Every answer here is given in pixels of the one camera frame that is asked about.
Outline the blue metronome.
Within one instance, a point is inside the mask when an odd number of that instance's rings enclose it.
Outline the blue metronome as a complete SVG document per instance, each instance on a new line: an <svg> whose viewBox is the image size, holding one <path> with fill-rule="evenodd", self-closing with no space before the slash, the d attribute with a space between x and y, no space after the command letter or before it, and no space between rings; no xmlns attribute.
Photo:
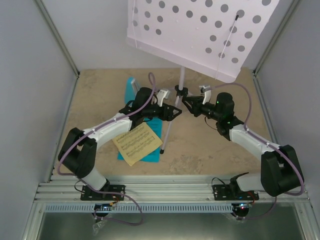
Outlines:
<svg viewBox="0 0 320 240"><path fill-rule="evenodd" d="M140 88L138 81L134 77L129 77L125 86L124 103L127 104L129 101L133 101Z"/></svg>

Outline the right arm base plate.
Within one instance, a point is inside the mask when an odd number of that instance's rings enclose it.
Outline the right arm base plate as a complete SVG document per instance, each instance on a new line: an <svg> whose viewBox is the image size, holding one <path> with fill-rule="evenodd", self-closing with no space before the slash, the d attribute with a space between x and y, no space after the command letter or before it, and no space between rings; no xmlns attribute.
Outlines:
<svg viewBox="0 0 320 240"><path fill-rule="evenodd" d="M259 194L254 191L241 191L232 189L229 185L214 184L212 185L214 199L216 201L253 201L259 200Z"/></svg>

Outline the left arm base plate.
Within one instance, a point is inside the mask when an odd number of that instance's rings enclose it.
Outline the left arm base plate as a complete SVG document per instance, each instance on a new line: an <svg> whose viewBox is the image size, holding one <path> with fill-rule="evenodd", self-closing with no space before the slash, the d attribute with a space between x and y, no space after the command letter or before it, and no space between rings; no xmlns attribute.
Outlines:
<svg viewBox="0 0 320 240"><path fill-rule="evenodd" d="M81 201L123 201L125 193L125 185L111 184L104 186L101 190L92 190L89 186L82 187L80 196Z"/></svg>

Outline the white tripod music stand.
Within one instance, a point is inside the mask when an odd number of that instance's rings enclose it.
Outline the white tripod music stand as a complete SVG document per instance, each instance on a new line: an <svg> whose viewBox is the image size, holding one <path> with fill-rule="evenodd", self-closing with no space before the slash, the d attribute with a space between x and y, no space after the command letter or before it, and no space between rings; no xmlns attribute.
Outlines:
<svg viewBox="0 0 320 240"><path fill-rule="evenodd" d="M179 82L178 82L178 85L174 88L175 90L177 90L177 95L176 95L176 99L175 99L175 103L174 103L174 114L178 113L177 112L177 109L179 108L179 105L182 101L182 97L186 94L188 94L188 90L187 88L184 86L185 84L185 73L186 73L186 68L184 66L181 66L180 67L180 76L179 76ZM167 130L166 130L166 133L165 133L165 136L164 136L164 141L163 141L163 144L160 148L160 154L162 155L164 152L165 152L165 148L166 148L166 145L168 143L168 140L169 140L169 136L170 136L170 131L171 131L171 128L172 128L172 125L173 125L173 121L170 121L169 124L168 124L168 127L167 127Z"/></svg>

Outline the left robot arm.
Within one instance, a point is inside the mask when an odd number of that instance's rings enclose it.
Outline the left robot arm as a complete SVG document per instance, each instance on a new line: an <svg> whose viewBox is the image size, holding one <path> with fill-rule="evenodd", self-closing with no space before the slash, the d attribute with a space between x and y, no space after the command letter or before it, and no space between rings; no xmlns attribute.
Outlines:
<svg viewBox="0 0 320 240"><path fill-rule="evenodd" d="M153 89L142 87L135 98L109 120L85 130L71 129L59 152L59 165L90 187L97 199L103 200L110 193L110 183L95 167L97 150L113 138L135 129L145 119L170 122L181 113L181 109L163 103Z"/></svg>

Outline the yellow music sheet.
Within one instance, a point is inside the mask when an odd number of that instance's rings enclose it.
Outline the yellow music sheet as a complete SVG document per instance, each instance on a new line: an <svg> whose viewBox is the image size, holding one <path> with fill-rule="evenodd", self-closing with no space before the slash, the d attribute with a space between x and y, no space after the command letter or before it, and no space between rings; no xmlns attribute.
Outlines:
<svg viewBox="0 0 320 240"><path fill-rule="evenodd" d="M145 122L129 132L118 135L112 141L124 161L131 167L163 144Z"/></svg>

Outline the white perforated stand desk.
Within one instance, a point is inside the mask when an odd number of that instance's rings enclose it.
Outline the white perforated stand desk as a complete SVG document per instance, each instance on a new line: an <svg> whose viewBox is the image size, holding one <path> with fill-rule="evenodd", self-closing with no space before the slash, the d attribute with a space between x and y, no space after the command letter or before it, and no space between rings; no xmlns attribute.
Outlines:
<svg viewBox="0 0 320 240"><path fill-rule="evenodd" d="M278 6L276 0L130 0L127 43L232 83Z"/></svg>

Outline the blue music sheet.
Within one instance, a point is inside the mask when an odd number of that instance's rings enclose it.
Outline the blue music sheet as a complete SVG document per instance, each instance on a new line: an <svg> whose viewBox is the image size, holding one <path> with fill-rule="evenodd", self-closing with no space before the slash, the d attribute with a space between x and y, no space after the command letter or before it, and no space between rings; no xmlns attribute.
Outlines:
<svg viewBox="0 0 320 240"><path fill-rule="evenodd" d="M144 122L127 133L120 134L112 141L118 149L118 160L129 166L137 162L158 163L163 123L159 119Z"/></svg>

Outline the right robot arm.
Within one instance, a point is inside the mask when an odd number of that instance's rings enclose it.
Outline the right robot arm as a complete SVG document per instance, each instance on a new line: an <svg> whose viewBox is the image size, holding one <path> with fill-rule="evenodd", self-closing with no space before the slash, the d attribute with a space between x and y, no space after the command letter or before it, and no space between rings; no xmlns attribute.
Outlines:
<svg viewBox="0 0 320 240"><path fill-rule="evenodd" d="M281 146L251 132L234 113L235 103L230 93L221 92L215 103L206 96L184 96L183 104L195 117L200 115L216 121L218 133L243 147L260 161L260 173L241 173L230 179L229 193L236 200L249 191L264 191L272 197L281 194L302 194L304 177L295 149Z"/></svg>

